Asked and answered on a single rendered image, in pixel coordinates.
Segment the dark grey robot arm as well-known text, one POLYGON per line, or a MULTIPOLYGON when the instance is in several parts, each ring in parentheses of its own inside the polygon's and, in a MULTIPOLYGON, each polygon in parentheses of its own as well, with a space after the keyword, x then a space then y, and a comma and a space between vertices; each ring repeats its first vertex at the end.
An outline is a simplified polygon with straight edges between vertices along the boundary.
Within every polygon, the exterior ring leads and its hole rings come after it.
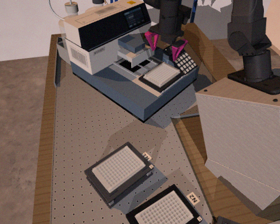
MULTIPOLYGON (((190 19, 192 8, 179 6, 179 0, 143 1, 160 9, 164 18, 177 15, 174 33, 190 19)), ((267 49, 272 43, 265 34, 267 18, 263 16, 263 0, 233 0, 231 22, 227 24, 228 43, 239 56, 243 56, 244 69, 227 76, 264 93, 277 95, 280 94, 280 76, 272 72, 271 53, 267 49)))

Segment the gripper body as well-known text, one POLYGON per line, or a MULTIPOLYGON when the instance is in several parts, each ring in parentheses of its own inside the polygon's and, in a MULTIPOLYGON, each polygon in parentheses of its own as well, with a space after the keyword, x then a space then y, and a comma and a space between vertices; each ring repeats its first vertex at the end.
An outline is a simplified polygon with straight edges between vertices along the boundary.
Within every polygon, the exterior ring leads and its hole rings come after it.
POLYGON ((159 23, 150 27, 148 31, 151 33, 157 33, 161 35, 161 41, 178 48, 181 45, 183 45, 185 41, 180 39, 176 42, 176 39, 179 36, 182 37, 184 35, 184 31, 182 30, 179 30, 178 32, 174 33, 176 18, 177 15, 174 17, 164 18, 164 16, 160 14, 159 23))

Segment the white well plate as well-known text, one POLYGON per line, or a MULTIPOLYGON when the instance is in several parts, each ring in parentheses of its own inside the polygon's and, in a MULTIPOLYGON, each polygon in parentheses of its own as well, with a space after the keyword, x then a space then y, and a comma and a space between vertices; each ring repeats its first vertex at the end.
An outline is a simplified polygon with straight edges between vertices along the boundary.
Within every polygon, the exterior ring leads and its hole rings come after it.
POLYGON ((135 218, 139 224, 186 224, 193 215, 173 190, 136 214, 135 218))
POLYGON ((147 72, 143 78, 158 87, 162 87, 178 74, 180 74, 179 69, 163 62, 154 69, 147 72))
POLYGON ((94 167, 92 172, 111 193, 145 166, 144 162, 128 146, 125 146, 94 167))

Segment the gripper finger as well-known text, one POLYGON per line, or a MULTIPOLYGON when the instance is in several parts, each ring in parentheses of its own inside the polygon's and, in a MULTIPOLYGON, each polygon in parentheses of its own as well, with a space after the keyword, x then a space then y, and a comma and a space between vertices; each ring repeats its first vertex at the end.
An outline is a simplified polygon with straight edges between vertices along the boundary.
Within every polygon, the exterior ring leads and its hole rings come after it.
POLYGON ((176 48, 172 46, 172 54, 173 54, 173 61, 175 61, 177 59, 177 57, 179 56, 180 52, 183 50, 183 48, 185 47, 185 45, 188 43, 187 40, 183 39, 185 41, 185 43, 183 45, 181 45, 180 47, 176 48))
POLYGON ((157 46, 159 34, 151 33, 151 32, 148 31, 148 32, 145 33, 145 37, 147 38, 147 40, 148 40, 148 42, 149 42, 149 44, 151 46, 152 51, 154 51, 156 49, 156 46, 157 46), (153 45, 152 40, 151 40, 151 38, 153 36, 155 36, 154 45, 153 45))

